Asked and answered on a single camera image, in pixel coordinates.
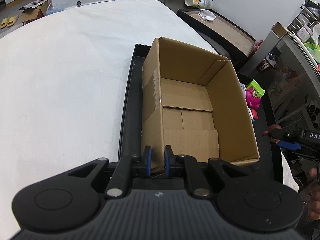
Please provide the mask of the person right hand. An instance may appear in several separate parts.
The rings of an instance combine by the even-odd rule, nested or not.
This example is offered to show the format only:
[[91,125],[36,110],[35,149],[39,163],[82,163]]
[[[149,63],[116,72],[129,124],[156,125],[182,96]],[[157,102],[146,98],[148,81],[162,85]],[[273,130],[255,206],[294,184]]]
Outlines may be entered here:
[[319,182],[312,185],[310,190],[311,198],[308,203],[308,217],[311,220],[319,220],[320,218],[320,187]]

